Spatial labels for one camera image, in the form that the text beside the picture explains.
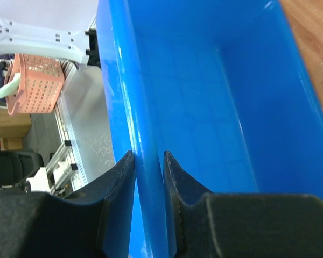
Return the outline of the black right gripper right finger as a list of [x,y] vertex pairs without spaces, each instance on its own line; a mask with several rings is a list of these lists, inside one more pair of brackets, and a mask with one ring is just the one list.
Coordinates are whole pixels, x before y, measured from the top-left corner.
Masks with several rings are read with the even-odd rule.
[[306,194],[214,193],[164,153],[170,257],[323,257],[323,201]]

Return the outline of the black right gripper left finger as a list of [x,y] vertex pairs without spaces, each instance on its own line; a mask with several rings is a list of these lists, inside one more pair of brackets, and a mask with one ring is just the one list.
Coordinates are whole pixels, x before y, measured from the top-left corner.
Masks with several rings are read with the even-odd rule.
[[134,154],[61,199],[0,190],[0,257],[128,257]]

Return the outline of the blue plastic bin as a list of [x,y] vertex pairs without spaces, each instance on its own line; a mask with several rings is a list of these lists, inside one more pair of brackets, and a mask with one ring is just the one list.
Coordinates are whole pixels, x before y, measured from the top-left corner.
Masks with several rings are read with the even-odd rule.
[[214,192],[323,200],[323,112],[279,1],[99,1],[115,159],[135,154],[129,253],[168,257],[163,156]]

